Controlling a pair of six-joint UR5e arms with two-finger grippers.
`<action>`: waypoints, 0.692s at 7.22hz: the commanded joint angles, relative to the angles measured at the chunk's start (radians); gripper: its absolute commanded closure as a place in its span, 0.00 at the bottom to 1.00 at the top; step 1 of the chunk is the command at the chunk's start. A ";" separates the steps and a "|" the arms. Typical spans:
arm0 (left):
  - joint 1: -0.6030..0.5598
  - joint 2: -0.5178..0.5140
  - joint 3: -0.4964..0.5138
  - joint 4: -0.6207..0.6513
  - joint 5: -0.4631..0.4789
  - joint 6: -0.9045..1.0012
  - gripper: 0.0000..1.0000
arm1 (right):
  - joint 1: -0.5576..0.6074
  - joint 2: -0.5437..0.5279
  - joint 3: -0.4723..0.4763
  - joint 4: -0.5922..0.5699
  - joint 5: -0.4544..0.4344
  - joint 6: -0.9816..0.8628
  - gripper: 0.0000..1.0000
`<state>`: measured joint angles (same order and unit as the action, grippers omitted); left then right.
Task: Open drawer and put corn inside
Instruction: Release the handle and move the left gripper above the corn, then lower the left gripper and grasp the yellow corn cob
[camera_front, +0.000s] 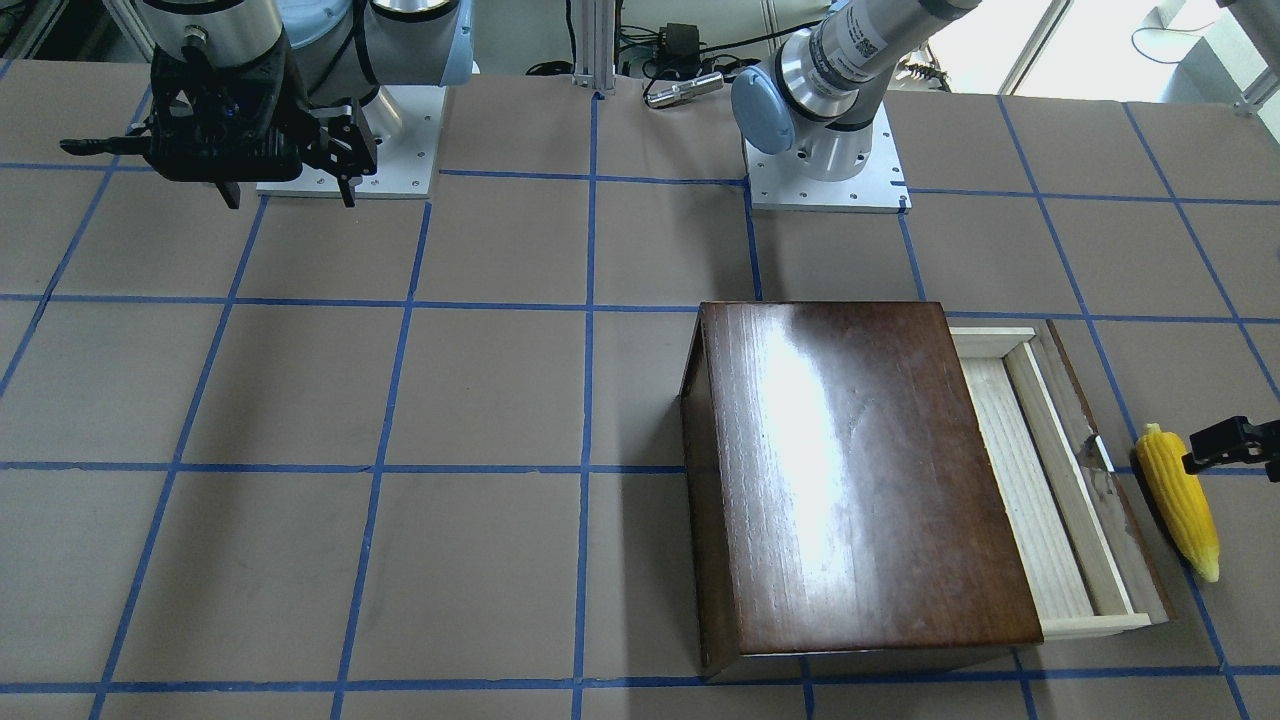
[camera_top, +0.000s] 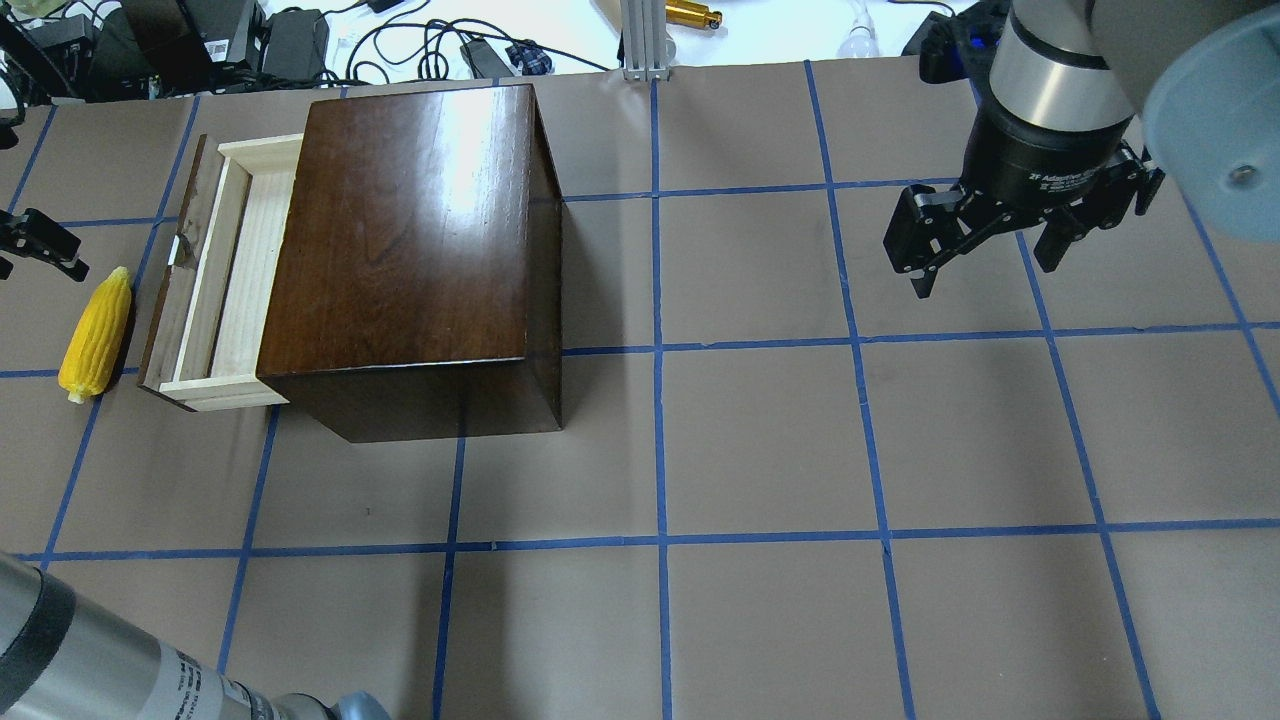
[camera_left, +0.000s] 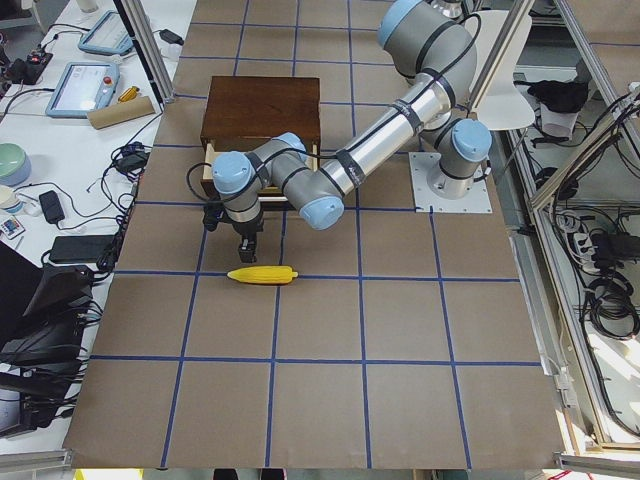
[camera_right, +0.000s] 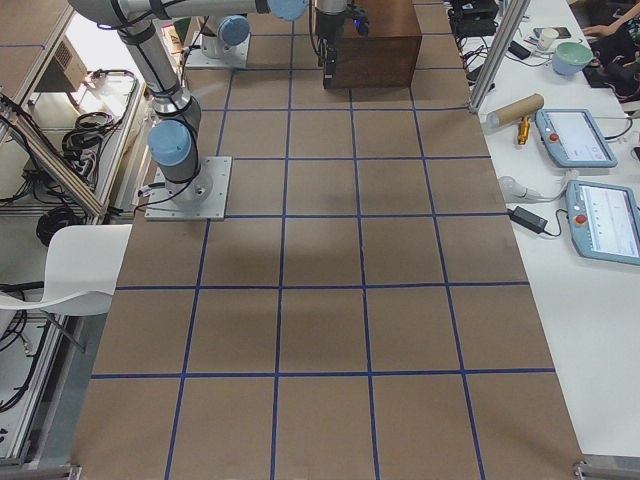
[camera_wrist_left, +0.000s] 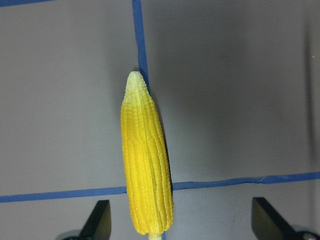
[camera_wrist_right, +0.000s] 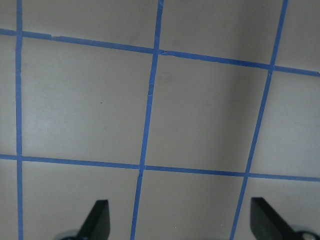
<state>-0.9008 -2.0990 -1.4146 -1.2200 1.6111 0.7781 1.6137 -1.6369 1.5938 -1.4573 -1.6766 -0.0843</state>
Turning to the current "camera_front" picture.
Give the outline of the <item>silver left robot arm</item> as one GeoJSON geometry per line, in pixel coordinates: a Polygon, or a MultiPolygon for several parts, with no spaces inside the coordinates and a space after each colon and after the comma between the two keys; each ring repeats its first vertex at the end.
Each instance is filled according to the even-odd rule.
{"type": "Polygon", "coordinates": [[[900,211],[910,201],[899,151],[878,145],[899,60],[977,8],[974,1],[837,1],[742,70],[731,106],[751,187],[773,209],[900,211]]]}

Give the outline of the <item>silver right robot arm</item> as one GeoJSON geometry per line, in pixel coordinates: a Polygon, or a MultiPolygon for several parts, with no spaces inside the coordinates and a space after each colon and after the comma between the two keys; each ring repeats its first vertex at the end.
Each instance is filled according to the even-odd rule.
{"type": "Polygon", "coordinates": [[[471,1],[133,1],[151,105],[128,131],[64,138],[168,181],[261,195],[428,199],[445,94],[474,60],[471,1]]]}

